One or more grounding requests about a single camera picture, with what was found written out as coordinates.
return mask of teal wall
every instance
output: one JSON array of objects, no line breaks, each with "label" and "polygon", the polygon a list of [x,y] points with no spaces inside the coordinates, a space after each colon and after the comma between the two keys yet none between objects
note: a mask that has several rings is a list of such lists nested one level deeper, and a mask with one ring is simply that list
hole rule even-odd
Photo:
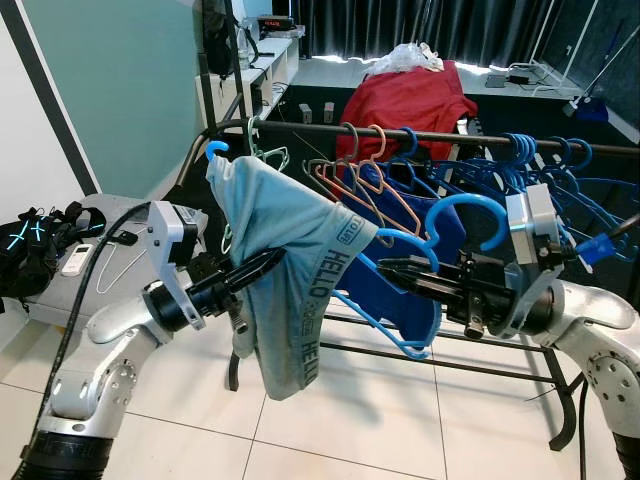
[{"label": "teal wall", "polygon": [[178,0],[24,0],[105,193],[144,197],[202,128],[200,19]]},{"label": "teal wall", "polygon": [[244,9],[247,17],[257,17],[258,15],[269,15],[273,11],[271,0],[244,0]]}]

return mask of red cloth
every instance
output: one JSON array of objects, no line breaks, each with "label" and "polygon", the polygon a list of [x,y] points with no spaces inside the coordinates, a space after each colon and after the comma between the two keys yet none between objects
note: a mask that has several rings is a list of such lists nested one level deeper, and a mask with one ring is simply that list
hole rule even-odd
[{"label": "red cloth", "polygon": [[[456,122],[463,116],[475,117],[478,106],[465,98],[455,63],[444,62],[444,72],[430,72],[416,67],[410,72],[383,73],[365,80],[355,91],[344,109],[341,122],[357,127],[377,124],[382,128],[410,127],[423,132],[454,132]],[[450,143],[420,142],[427,147],[434,160],[446,160]],[[378,161],[388,159],[399,146],[397,140],[387,140],[385,154]],[[360,138],[358,160],[366,159],[380,149],[380,140]],[[340,136],[336,142],[337,158],[353,151],[353,138]]]}]

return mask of black curtain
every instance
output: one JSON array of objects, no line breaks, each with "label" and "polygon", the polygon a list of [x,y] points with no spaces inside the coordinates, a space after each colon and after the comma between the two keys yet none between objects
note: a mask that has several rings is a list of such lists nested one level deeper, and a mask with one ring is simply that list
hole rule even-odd
[{"label": "black curtain", "polygon": [[292,10],[308,56],[366,59],[424,41],[443,59],[507,66],[529,60],[550,1],[294,0]]}]

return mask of white shelf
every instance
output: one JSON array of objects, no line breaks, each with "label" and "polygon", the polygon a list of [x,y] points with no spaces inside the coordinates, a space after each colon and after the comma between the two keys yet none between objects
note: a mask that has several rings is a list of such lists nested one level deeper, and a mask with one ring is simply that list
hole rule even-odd
[{"label": "white shelf", "polygon": [[[268,106],[262,106],[262,110],[259,113],[259,117],[264,120],[269,116],[284,94],[284,92],[273,91],[274,82],[290,85],[293,77],[298,72],[298,39],[265,38],[264,40],[260,40],[257,45],[259,52],[270,52],[273,53],[274,56],[258,57],[253,64],[256,68],[243,70],[241,72],[242,90],[244,92],[247,115],[255,115],[252,108],[251,87],[254,84],[259,85],[262,98],[270,103]],[[234,75],[231,74],[224,80],[221,80],[219,75],[213,73],[209,74],[209,78],[211,81],[213,110],[216,120],[219,120],[227,112],[236,95],[235,78]],[[207,119],[199,76],[196,76],[195,82],[202,121],[204,125],[206,125]],[[240,118],[239,109],[236,110],[232,118]],[[231,129],[231,132],[240,133],[241,130],[239,128]]]}]

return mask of white plastic bag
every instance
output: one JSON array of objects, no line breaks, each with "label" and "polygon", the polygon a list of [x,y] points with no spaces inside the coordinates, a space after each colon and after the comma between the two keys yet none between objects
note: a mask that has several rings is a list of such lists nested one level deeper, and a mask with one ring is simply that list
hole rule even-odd
[{"label": "white plastic bag", "polygon": [[415,43],[401,43],[391,53],[367,68],[364,73],[379,75],[389,72],[408,72],[415,67],[427,68],[431,71],[444,70],[438,53],[432,53],[428,45],[423,43],[418,46]]}]

